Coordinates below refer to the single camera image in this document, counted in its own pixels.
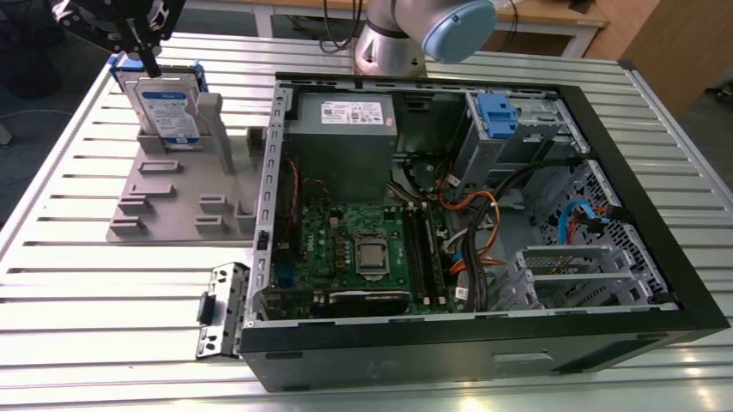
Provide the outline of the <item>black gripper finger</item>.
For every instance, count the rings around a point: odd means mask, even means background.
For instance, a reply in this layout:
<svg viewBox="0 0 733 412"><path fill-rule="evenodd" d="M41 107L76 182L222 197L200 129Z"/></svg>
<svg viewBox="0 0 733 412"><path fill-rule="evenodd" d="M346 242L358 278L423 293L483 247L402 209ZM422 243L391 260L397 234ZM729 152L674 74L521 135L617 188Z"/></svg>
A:
<svg viewBox="0 0 733 412"><path fill-rule="evenodd" d="M103 21L77 8L72 1L51 1L51 6L52 16L64 29L108 52L126 53L122 18Z"/></svg>
<svg viewBox="0 0 733 412"><path fill-rule="evenodd" d="M148 77L162 76L160 41L171 38L184 5L183 0L122 2L126 53L142 62Z"/></svg>

